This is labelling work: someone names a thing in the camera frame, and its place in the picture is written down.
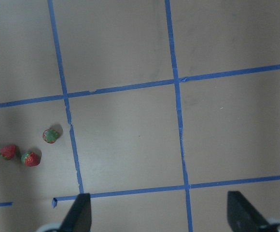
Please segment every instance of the black object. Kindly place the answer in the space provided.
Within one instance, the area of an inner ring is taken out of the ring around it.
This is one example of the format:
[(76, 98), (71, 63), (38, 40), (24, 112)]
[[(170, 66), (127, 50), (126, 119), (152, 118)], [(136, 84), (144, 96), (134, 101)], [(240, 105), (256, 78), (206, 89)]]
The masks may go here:
[(280, 232), (280, 223), (270, 224), (239, 191), (229, 191), (227, 199), (227, 220), (233, 232)]
[(62, 222), (59, 232), (89, 232), (92, 224), (89, 193), (79, 194)]

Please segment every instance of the red strawberry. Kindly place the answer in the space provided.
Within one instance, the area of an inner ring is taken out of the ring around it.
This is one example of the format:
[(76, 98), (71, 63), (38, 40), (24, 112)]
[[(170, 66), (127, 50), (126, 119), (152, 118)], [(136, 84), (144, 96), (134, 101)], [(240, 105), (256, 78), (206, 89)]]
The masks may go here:
[(34, 152), (27, 152), (22, 155), (21, 162), (28, 167), (37, 166), (40, 158)]
[(8, 145), (0, 149), (0, 155), (5, 159), (5, 160), (11, 160), (17, 152), (17, 147), (16, 145)]

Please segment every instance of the strawberry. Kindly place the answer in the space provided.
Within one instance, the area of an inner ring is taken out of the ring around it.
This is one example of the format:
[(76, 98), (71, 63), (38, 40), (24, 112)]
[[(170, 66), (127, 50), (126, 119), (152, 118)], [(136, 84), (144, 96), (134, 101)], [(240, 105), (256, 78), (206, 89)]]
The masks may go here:
[(53, 129), (47, 129), (43, 132), (42, 138), (47, 143), (52, 144), (59, 138), (59, 134), (57, 131), (55, 131)]
[(17, 153), (17, 147), (16, 145), (8, 145), (0, 149), (0, 155), (5, 160), (11, 160)]
[(21, 162), (28, 167), (37, 166), (40, 163), (40, 158), (34, 152), (27, 152), (22, 155)]

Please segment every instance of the grid square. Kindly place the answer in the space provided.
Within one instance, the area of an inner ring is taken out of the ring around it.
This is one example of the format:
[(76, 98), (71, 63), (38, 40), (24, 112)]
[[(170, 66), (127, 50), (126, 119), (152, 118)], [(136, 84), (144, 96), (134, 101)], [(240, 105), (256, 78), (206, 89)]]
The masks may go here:
[(280, 64), (280, 0), (171, 1), (179, 77)]
[[(60, 125), (62, 136), (48, 144), (44, 130)], [(0, 157), (0, 202), (52, 198), (79, 193), (63, 101), (41, 102), (0, 109), (0, 148), (19, 146), (21, 154), (40, 151), (40, 165), (27, 167), (19, 158)]]
[(174, 87), (70, 99), (84, 190), (182, 185)]
[(46, 1), (0, 1), (0, 103), (61, 94)]
[(34, 232), (47, 223), (62, 222), (73, 201), (60, 202), (56, 208), (52, 199), (15, 202), (10, 207), (0, 207), (0, 232)]
[(92, 199), (91, 232), (186, 232), (184, 191)]
[(172, 78), (163, 0), (54, 1), (69, 92)]
[(227, 192), (240, 191), (265, 218), (280, 219), (280, 180), (244, 185), (191, 189), (194, 232), (225, 231)]
[(191, 183), (280, 175), (280, 70), (181, 84)]

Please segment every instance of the blue grid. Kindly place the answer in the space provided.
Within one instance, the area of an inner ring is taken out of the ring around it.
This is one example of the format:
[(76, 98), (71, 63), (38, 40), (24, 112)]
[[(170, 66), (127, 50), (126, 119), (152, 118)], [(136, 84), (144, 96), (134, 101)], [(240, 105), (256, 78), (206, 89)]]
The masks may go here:
[[(183, 119), (182, 119), (181, 94), (180, 94), (180, 83), (183, 83), (183, 82), (213, 79), (213, 78), (220, 78), (220, 77), (227, 77), (227, 76), (234, 76), (234, 75), (242, 75), (242, 74), (248, 74), (248, 73), (259, 73), (259, 72), (280, 70), (280, 64), (251, 68), (251, 69), (217, 72), (217, 73), (210, 73), (210, 74), (203, 74), (203, 75), (194, 75), (194, 76), (180, 78), (178, 76), (177, 62), (176, 62), (176, 57), (175, 57), (175, 42), (174, 42), (174, 35), (173, 35), (172, 21), (171, 21), (170, 0), (165, 0), (169, 48), (170, 48), (170, 54), (171, 54), (171, 64), (172, 64), (172, 69), (173, 69), (173, 79), (149, 82), (149, 83), (142, 83), (142, 84), (135, 84), (135, 85), (127, 85), (127, 86), (121, 86), (121, 87), (103, 88), (103, 89), (98, 89), (94, 92), (80, 91), (80, 92), (68, 93), (66, 82), (65, 82), (65, 77), (64, 77), (64, 72), (63, 72), (62, 56), (61, 56), (60, 48), (59, 48), (59, 39), (58, 39), (58, 33), (57, 33), (57, 28), (56, 28), (56, 21), (55, 21), (55, 14), (54, 14), (52, 0), (48, 0), (48, 8), (49, 8), (49, 13), (50, 13), (53, 39), (54, 39), (54, 44), (55, 44), (55, 49), (56, 49), (56, 58), (57, 58), (57, 64), (58, 64), (58, 69), (59, 69), (59, 75), (60, 75), (63, 95), (54, 95), (54, 96), (48, 96), (48, 97), (40, 97), (40, 98), (0, 103), (0, 108), (12, 107), (12, 106), (24, 105), (24, 104), (32, 104), (32, 103), (43, 102), (43, 101), (47, 102), (47, 101), (64, 100), (65, 107), (66, 107), (67, 121), (70, 125), (70, 139), (71, 139), (71, 144), (72, 144), (72, 150), (73, 150), (75, 167), (76, 167), (76, 171), (77, 171), (77, 179), (78, 179), (80, 193), (84, 192), (84, 188), (83, 188), (83, 183), (82, 183), (82, 178), (81, 178), (80, 165), (79, 165), (79, 161), (78, 161), (77, 145), (76, 145), (76, 140), (75, 140), (75, 136), (74, 136), (73, 125), (71, 122), (69, 98), (125, 91), (125, 90), (131, 90), (131, 89), (163, 86), (163, 85), (174, 85), (174, 87), (175, 87), (176, 108), (177, 108), (177, 117), (178, 117), (178, 127), (179, 127), (178, 129), (179, 129), (179, 138), (180, 138), (180, 147), (181, 147), (182, 173), (183, 173), (184, 185), (95, 193), (95, 194), (91, 194), (92, 198), (121, 196), (121, 195), (140, 194), (140, 193), (149, 193), (149, 192), (160, 192), (160, 191), (185, 190), (188, 229), (189, 229), (189, 232), (192, 232), (193, 231), (193, 224), (192, 224), (193, 221), (192, 221), (192, 209), (191, 209), (192, 203), (190, 201), (190, 193), (189, 193), (190, 189), (280, 180), (280, 175), (277, 175), (277, 176), (265, 176), (265, 177), (259, 177), (259, 178), (248, 178), (248, 179), (219, 181), (219, 182), (210, 182), (210, 183), (199, 183), (199, 184), (190, 185), (188, 182), (188, 174), (187, 174), (186, 165), (185, 165), (185, 161), (184, 161), (184, 147), (183, 147), (183, 137), (182, 137), (183, 136)], [(54, 198), (52, 205), (53, 205), (53, 207), (55, 207), (58, 201), (74, 200), (75, 198), (76, 198), (76, 196), (56, 197), (56, 198)], [(0, 203), (0, 207), (6, 207), (6, 206), (11, 206), (11, 205), (12, 205), (12, 202)]]

